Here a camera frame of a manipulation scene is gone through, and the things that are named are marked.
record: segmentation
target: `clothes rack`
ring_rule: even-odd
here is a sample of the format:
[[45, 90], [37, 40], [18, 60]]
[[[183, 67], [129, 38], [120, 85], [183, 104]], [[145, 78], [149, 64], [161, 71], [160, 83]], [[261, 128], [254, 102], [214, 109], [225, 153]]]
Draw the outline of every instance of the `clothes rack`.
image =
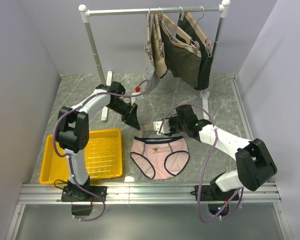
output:
[[[132, 15], [132, 14], [160, 14], [160, 13], [187, 13], [187, 12], [219, 12], [219, 23], [215, 35], [215, 40], [213, 44], [212, 56], [214, 57], [217, 51], [221, 29], [223, 26], [224, 18], [227, 16], [228, 9], [230, 6], [230, 0], [223, 0], [218, 6], [183, 6], [182, 8], [177, 7], [155, 7], [155, 8], [135, 8], [135, 9], [110, 9], [110, 10], [89, 10], [86, 5], [81, 4], [79, 6], [79, 11], [81, 13], [82, 21], [85, 25], [86, 33], [89, 38], [89, 42], [92, 49], [92, 54], [98, 70], [101, 83], [104, 85], [110, 85], [112, 82], [112, 72], [108, 71], [107, 79], [102, 69], [100, 58], [98, 55], [94, 35], [90, 26], [90, 17], [93, 16], [105, 16], [105, 15]], [[102, 110], [101, 120], [106, 121], [108, 115], [108, 109], [105, 107]]]

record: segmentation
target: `robotic arm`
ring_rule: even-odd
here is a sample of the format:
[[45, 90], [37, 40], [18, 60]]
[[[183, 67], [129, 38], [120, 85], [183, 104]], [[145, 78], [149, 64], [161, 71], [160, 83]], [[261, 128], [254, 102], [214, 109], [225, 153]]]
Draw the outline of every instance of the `robotic arm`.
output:
[[[63, 151], [71, 154], [75, 178], [84, 189], [88, 190], [90, 188], [90, 178], [86, 170], [85, 153], [83, 151], [89, 140], [89, 116], [95, 116], [103, 107], [108, 107], [120, 114], [121, 120], [124, 123], [137, 130], [141, 129], [137, 119], [138, 105], [135, 103], [125, 103], [119, 96], [109, 94], [123, 95], [125, 91], [121, 83], [116, 81], [113, 81], [111, 86], [100, 84], [96, 87], [94, 92], [81, 103], [71, 108], [64, 106], [59, 111], [58, 119], [70, 110], [82, 106], [87, 99], [91, 98], [81, 109], [70, 113], [60, 122], [55, 136], [56, 141], [59, 142], [59, 146]], [[76, 184], [70, 172], [69, 159], [67, 160], [67, 164], [69, 169], [68, 189], [80, 192], [80, 190], [76, 188]]]
[[[198, 120], [190, 105], [178, 107], [176, 113], [164, 121], [161, 131], [163, 134], [171, 136], [185, 132], [201, 143], [211, 146], [214, 144], [216, 135], [210, 121]], [[154, 122], [154, 129], [158, 131], [161, 123], [162, 121]], [[277, 173], [277, 167], [262, 140], [256, 138], [251, 141], [220, 128], [216, 129], [218, 142], [215, 147], [236, 161], [237, 170], [216, 176], [210, 182], [209, 189], [202, 192], [205, 199], [222, 199], [229, 191], [242, 187], [255, 191]]]

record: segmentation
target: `plastic tray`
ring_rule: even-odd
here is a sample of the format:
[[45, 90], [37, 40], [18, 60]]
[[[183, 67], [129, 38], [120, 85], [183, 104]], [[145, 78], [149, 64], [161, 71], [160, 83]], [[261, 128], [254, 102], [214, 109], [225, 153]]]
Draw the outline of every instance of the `plastic tray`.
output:
[[[60, 153], [63, 150], [57, 143]], [[118, 178], [123, 174], [122, 144], [120, 129], [106, 129], [89, 132], [89, 141], [84, 149], [85, 167], [90, 180]], [[68, 166], [65, 157], [54, 151], [53, 136], [46, 138], [40, 172], [40, 184], [54, 184], [56, 179], [68, 180]]]

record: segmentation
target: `gray marble surface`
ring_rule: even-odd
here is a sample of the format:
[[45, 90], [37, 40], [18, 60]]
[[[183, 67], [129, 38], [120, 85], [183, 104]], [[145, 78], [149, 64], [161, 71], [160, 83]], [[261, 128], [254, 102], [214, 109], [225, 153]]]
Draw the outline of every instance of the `gray marble surface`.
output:
[[[123, 84], [126, 93], [134, 91], [135, 87], [144, 79], [143, 74], [115, 74], [113, 81]], [[96, 74], [88, 75], [64, 75], [60, 82], [59, 89], [54, 101], [51, 115], [47, 124], [46, 132], [42, 141], [41, 149], [37, 158], [35, 169], [32, 175], [31, 183], [38, 183], [42, 165], [45, 142], [48, 135], [52, 134], [54, 125], [57, 121], [59, 109], [63, 106], [71, 107], [88, 95], [95, 87], [100, 84], [99, 76]], [[209, 86], [209, 112], [212, 115], [216, 125], [234, 135], [246, 138], [244, 126], [240, 117], [235, 95], [228, 75], [214, 75], [211, 78]], [[140, 126], [152, 124], [154, 121], [160, 121], [165, 114], [173, 107], [181, 103], [194, 103], [202, 105], [199, 97], [199, 91], [167, 74], [161, 79], [159, 86], [153, 90], [144, 99], [137, 100], [137, 117]], [[194, 109], [198, 118], [203, 117], [199, 109]], [[135, 182], [155, 182], [146, 178], [137, 166], [130, 159], [130, 150], [134, 136], [138, 133], [135, 129], [121, 122], [121, 116], [113, 111], [108, 113], [108, 121], [101, 121], [101, 112], [92, 116], [89, 120], [90, 130], [120, 128], [122, 133], [122, 156], [123, 156], [123, 176], [113, 179], [105, 179], [104, 182], [123, 182], [126, 177]], [[157, 138], [155, 132], [143, 132], [144, 137]], [[210, 146], [199, 143], [183, 134], [190, 154], [190, 161], [184, 171], [176, 177], [162, 180], [169, 182], [198, 181], [202, 166], [204, 164], [207, 152]], [[228, 172], [236, 169], [236, 163], [225, 153], [215, 149], [205, 172], [205, 181], [210, 181], [222, 172]]]

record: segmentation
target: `hanger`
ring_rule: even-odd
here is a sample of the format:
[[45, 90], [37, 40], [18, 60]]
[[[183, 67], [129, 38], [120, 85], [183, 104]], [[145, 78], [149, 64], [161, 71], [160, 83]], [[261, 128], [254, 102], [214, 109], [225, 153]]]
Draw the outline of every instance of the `hanger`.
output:
[[184, 17], [185, 17], [185, 12], [184, 12], [184, 9], [181, 7], [181, 6], [179, 6], [179, 8], [181, 8], [181, 10], [182, 10], [182, 14], [181, 14], [181, 16], [178, 18], [178, 20], [183, 20], [184, 19]]
[[202, 31], [201, 27], [198, 25], [194, 17], [189, 12], [187, 12], [185, 18], [188, 20], [190, 25], [193, 27], [195, 33], [197, 34], [197, 36], [200, 38], [201, 42], [205, 47], [205, 51], [207, 52], [207, 54], [212, 53], [213, 47], [211, 41], [208, 39], [204, 31]]
[[153, 21], [154, 21], [155, 30], [156, 30], [156, 37], [158, 38], [158, 47], [159, 47], [159, 50], [160, 50], [160, 54], [161, 54], [161, 57], [164, 57], [165, 56], [165, 49], [164, 49], [164, 45], [162, 43], [158, 14], [154, 15], [154, 20]]
[[200, 17], [200, 18], [198, 19], [198, 21], [196, 21], [196, 24], [198, 24], [198, 23], [199, 23], [199, 21], [200, 21], [200, 19], [202, 19], [202, 18], [205, 16], [205, 9], [204, 9], [204, 7], [203, 7], [203, 6], [199, 6], [199, 7], [201, 7], [201, 8], [202, 8], [202, 10], [203, 10], [203, 14], [202, 14], [202, 17]]
[[152, 47], [151, 47], [151, 33], [150, 33], [150, 24], [151, 24], [151, 14], [150, 14], [150, 8], [149, 13], [146, 14], [146, 39], [147, 43], [144, 47], [144, 50], [148, 53], [148, 55], [152, 56]]

